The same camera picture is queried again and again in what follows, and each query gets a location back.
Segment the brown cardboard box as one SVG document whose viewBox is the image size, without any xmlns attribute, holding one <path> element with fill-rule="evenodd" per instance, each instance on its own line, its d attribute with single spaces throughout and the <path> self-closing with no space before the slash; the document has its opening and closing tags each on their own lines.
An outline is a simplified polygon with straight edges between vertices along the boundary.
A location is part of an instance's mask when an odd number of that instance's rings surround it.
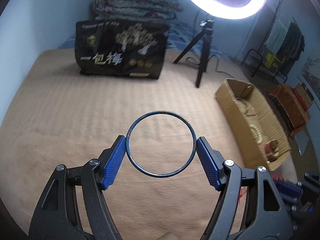
<svg viewBox="0 0 320 240">
<path fill-rule="evenodd" d="M 266 98 L 257 87 L 237 79 L 225 79 L 215 92 L 238 143 L 246 168 L 278 169 L 290 155 L 287 135 Z M 279 157 L 269 162 L 265 145 L 276 139 Z"/>
</svg>

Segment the black tripod stand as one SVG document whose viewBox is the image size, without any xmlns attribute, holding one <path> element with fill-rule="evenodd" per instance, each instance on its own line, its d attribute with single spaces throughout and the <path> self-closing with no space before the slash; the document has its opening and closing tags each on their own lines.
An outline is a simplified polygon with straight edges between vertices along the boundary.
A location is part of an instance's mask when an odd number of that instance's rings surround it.
<svg viewBox="0 0 320 240">
<path fill-rule="evenodd" d="M 207 65 L 209 62 L 209 54 L 210 54 L 210 46 L 212 42 L 212 36 L 213 36 L 213 26 L 214 21 L 213 20 L 206 20 L 204 22 L 200 23 L 200 26 L 202 26 L 202 31 L 198 33 L 192 41 L 187 45 L 187 47 L 178 55 L 178 57 L 175 59 L 173 64 L 177 64 L 185 55 L 188 53 L 199 40 L 203 39 L 203 45 L 202 45 L 202 51 L 200 56 L 200 65 L 198 68 L 198 74 L 195 81 L 196 88 L 200 87 L 201 79 L 203 76 L 203 73 L 207 70 Z"/>
</svg>

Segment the black clothes rack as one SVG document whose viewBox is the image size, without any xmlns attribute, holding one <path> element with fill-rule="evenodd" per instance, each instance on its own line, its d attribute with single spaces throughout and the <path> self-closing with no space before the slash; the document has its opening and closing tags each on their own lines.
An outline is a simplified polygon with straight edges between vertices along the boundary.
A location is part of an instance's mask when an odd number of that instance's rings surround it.
<svg viewBox="0 0 320 240">
<path fill-rule="evenodd" d="M 283 0 L 280 0 L 267 34 L 258 49 L 247 51 L 241 62 L 251 72 L 251 77 L 269 76 L 285 83 L 293 65 L 305 49 L 305 37 L 294 18 L 288 23 L 281 20 Z"/>
</svg>

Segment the dark blue bangle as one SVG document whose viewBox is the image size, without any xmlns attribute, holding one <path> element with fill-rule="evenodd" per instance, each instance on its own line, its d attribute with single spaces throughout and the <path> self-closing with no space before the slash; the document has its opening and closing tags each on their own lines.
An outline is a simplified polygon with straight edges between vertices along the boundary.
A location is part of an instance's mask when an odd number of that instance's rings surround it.
<svg viewBox="0 0 320 240">
<path fill-rule="evenodd" d="M 193 148 L 190 154 L 190 157 L 188 158 L 188 160 L 186 161 L 186 163 L 181 166 L 179 169 L 174 170 L 172 172 L 169 173 L 163 173 L 163 174 L 156 174 L 156 173 L 152 173 L 147 171 L 146 169 L 142 168 L 132 157 L 131 154 L 131 149 L 130 149 L 130 142 L 131 142 L 131 134 L 134 130 L 134 128 L 144 119 L 154 116 L 154 115 L 169 115 L 169 116 L 173 116 L 179 120 L 181 120 L 181 122 L 183 122 L 189 129 L 190 133 L 191 133 L 191 137 L 193 139 Z M 193 129 L 193 127 L 191 126 L 191 124 L 181 115 L 174 113 L 174 112 L 170 112 L 170 111 L 152 111 L 152 112 L 148 112 L 146 114 L 143 114 L 142 116 L 140 116 L 138 119 L 136 119 L 132 125 L 129 127 L 127 134 L 126 134 L 126 140 L 125 140 L 125 150 L 127 153 L 127 157 L 130 161 L 130 163 L 134 166 L 135 169 L 137 169 L 139 172 L 141 172 L 142 174 L 152 177 L 152 178 L 169 178 L 169 177 L 173 177 L 178 175 L 179 173 L 183 172 L 193 161 L 195 155 L 196 155 L 196 142 L 197 142 L 197 137 L 196 137 L 196 133 L 195 130 Z"/>
</svg>

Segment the folded floral quilt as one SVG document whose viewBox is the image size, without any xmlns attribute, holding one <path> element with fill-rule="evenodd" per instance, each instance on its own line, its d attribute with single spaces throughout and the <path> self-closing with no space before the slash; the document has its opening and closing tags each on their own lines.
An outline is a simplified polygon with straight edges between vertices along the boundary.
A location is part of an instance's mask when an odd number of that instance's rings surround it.
<svg viewBox="0 0 320 240">
<path fill-rule="evenodd" d="M 94 0 L 93 11 L 106 18 L 172 22 L 183 7 L 178 0 Z"/>
</svg>

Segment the yellow box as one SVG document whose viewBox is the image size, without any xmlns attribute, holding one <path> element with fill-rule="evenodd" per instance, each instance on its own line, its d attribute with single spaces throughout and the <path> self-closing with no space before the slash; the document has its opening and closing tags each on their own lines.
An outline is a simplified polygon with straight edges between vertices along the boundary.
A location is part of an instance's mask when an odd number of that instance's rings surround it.
<svg viewBox="0 0 320 240">
<path fill-rule="evenodd" d="M 275 54 L 272 54 L 271 52 L 266 54 L 265 59 L 266 68 L 279 68 L 281 66 L 281 61 L 276 57 Z"/>
</svg>

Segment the landscape wall painting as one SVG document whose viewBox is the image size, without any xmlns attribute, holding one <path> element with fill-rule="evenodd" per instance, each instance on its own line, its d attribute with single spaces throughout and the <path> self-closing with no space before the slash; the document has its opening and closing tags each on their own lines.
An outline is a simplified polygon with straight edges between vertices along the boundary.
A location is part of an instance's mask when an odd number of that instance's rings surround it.
<svg viewBox="0 0 320 240">
<path fill-rule="evenodd" d="M 315 93 L 317 98 L 319 99 L 319 55 L 311 54 L 306 59 L 301 71 L 300 76 L 306 81 L 312 91 Z"/>
</svg>

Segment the tan bed blanket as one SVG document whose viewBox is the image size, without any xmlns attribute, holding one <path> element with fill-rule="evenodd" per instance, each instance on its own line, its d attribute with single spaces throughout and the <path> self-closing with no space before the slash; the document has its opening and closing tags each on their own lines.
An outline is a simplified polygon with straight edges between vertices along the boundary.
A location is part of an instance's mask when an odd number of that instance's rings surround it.
<svg viewBox="0 0 320 240">
<path fill-rule="evenodd" d="M 72 49 L 48 50 L 37 58 L 1 125 L 1 199 L 23 231 L 57 165 L 76 167 L 98 157 L 151 111 L 178 113 L 197 136 L 243 165 L 215 98 L 225 75 L 211 60 L 196 88 L 197 71 L 174 64 L 176 56 L 167 51 L 158 80 L 83 76 Z M 124 159 L 104 195 L 124 239 L 156 239 L 166 232 L 199 239 L 219 196 L 197 158 L 165 179 L 145 176 Z"/>
</svg>

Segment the black printed snack bag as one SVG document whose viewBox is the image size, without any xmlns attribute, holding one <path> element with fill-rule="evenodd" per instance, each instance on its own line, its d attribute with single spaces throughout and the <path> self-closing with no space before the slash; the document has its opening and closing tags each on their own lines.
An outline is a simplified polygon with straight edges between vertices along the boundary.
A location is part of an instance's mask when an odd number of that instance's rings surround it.
<svg viewBox="0 0 320 240">
<path fill-rule="evenodd" d="M 75 59 L 84 75 L 159 79 L 169 26 L 129 20 L 76 23 Z"/>
</svg>

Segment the orange covered low table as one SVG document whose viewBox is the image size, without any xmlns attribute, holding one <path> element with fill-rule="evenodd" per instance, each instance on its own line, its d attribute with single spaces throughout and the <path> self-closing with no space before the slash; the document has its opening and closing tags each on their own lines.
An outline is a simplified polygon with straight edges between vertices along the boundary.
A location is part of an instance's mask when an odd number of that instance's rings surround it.
<svg viewBox="0 0 320 240">
<path fill-rule="evenodd" d="M 283 83 L 268 92 L 268 96 L 275 99 L 284 112 L 284 119 L 289 126 L 290 139 L 304 130 L 311 119 L 311 115 L 304 110 L 294 91 L 296 91 L 294 88 Z"/>
</svg>

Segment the white radiator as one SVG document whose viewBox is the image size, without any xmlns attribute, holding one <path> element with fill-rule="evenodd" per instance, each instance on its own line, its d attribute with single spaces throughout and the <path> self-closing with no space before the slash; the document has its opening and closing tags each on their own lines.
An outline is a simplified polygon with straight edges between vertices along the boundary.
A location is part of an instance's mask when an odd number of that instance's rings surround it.
<svg viewBox="0 0 320 240">
<path fill-rule="evenodd" d="M 288 32 L 288 27 L 278 18 L 274 22 L 272 29 L 265 41 L 266 48 L 272 53 L 277 54 L 283 44 Z"/>
</svg>

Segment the hanging dark clothes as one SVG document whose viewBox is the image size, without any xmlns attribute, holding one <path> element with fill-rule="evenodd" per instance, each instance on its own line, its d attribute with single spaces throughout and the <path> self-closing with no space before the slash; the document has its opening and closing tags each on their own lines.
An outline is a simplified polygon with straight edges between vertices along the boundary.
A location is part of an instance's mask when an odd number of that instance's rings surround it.
<svg viewBox="0 0 320 240">
<path fill-rule="evenodd" d="M 283 62 L 289 60 L 299 60 L 301 53 L 305 48 L 304 36 L 298 26 L 298 24 L 293 21 L 290 23 L 287 35 L 278 50 L 277 57 Z"/>
</svg>

